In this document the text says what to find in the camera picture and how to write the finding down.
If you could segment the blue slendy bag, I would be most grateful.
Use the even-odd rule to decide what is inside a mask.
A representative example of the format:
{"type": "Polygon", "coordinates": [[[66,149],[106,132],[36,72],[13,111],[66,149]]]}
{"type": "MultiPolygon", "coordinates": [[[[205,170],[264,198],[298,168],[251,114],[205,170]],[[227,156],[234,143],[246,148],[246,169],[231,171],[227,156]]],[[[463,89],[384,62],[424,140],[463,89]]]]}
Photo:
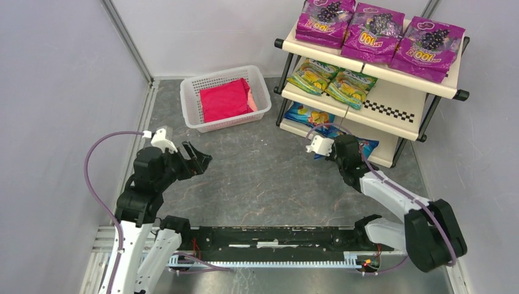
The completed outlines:
{"type": "MultiPolygon", "coordinates": [[[[323,126],[321,130],[318,131],[320,135],[323,135],[325,138],[336,138],[340,135],[346,134],[344,127],[337,126],[323,126]]],[[[360,150],[366,159],[370,157],[372,152],[378,147],[379,141],[377,140],[369,140],[366,138],[360,138],[355,136],[357,142],[359,143],[360,150]]]]}
{"type": "Polygon", "coordinates": [[[308,127],[315,127],[324,123],[332,123],[335,120],[335,115],[306,106],[299,102],[293,102],[283,117],[308,127]]]}

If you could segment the blue Slendy bag front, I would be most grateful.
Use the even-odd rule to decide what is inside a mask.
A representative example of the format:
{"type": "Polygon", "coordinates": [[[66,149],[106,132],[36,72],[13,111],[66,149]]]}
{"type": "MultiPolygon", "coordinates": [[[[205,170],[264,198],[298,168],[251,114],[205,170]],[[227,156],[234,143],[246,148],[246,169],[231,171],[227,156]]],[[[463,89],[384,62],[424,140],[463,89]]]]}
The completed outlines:
{"type": "Polygon", "coordinates": [[[332,123],[335,120],[335,115],[306,106],[299,102],[293,102],[283,117],[308,127],[315,127],[324,123],[332,123]]]}

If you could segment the green Fox's candy bag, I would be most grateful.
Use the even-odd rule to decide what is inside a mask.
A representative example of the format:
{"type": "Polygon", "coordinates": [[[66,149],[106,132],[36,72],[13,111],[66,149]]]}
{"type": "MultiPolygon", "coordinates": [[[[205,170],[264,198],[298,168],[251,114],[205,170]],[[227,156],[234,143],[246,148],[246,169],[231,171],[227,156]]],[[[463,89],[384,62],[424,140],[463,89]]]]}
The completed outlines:
{"type": "Polygon", "coordinates": [[[335,100],[360,110],[377,81],[376,77],[342,69],[329,83],[325,92],[335,100]]]}

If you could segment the purple grape candy bag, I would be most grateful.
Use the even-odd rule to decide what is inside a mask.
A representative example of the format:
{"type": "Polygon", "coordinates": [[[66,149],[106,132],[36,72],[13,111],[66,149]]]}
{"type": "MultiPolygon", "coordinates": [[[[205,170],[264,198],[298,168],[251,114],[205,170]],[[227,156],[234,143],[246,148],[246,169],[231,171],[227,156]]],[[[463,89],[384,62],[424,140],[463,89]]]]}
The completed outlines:
{"type": "Polygon", "coordinates": [[[355,0],[305,1],[296,23],[295,38],[329,48],[341,48],[355,6],[355,0]]]}
{"type": "Polygon", "coordinates": [[[405,14],[360,2],[348,26],[341,56],[389,64],[403,37],[405,14]]]}
{"type": "Polygon", "coordinates": [[[466,29],[413,17],[389,68],[435,83],[442,83],[456,61],[466,29]]]}

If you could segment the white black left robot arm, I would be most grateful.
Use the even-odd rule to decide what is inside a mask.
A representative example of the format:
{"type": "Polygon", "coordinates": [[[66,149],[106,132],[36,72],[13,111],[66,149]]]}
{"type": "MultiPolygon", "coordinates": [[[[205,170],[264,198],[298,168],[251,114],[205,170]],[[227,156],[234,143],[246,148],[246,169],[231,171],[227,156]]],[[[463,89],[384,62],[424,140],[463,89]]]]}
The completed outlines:
{"type": "Polygon", "coordinates": [[[116,232],[112,256],[99,293],[152,293],[173,253],[190,240],[186,218],[166,216],[149,253],[144,256],[163,193],[174,182],[202,175],[212,156],[198,151],[185,141],[188,154],[174,150],[172,143],[139,150],[133,161],[133,174],[116,202],[116,232]]]}

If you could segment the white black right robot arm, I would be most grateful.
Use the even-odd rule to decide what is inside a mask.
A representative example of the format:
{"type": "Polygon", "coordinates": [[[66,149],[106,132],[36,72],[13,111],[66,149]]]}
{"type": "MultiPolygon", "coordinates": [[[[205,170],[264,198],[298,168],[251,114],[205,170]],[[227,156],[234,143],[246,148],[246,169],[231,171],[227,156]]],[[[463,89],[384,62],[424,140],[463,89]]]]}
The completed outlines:
{"type": "Polygon", "coordinates": [[[366,221],[369,241],[403,251],[414,266],[430,272],[454,266],[468,252],[467,243],[452,206],[444,199],[429,200],[405,189],[366,162],[358,139],[340,135],[332,139],[331,160],[337,164],[345,184],[386,207],[399,218],[366,221]]]}

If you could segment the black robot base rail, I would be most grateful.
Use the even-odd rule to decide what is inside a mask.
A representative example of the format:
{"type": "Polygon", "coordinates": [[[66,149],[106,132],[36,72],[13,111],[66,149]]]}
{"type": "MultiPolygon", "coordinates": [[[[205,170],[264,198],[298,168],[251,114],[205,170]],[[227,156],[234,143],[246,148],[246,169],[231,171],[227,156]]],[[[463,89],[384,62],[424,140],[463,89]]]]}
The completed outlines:
{"type": "Polygon", "coordinates": [[[364,229],[372,214],[351,227],[192,227],[179,251],[205,262],[332,263],[346,254],[373,254],[379,246],[364,229]]]}

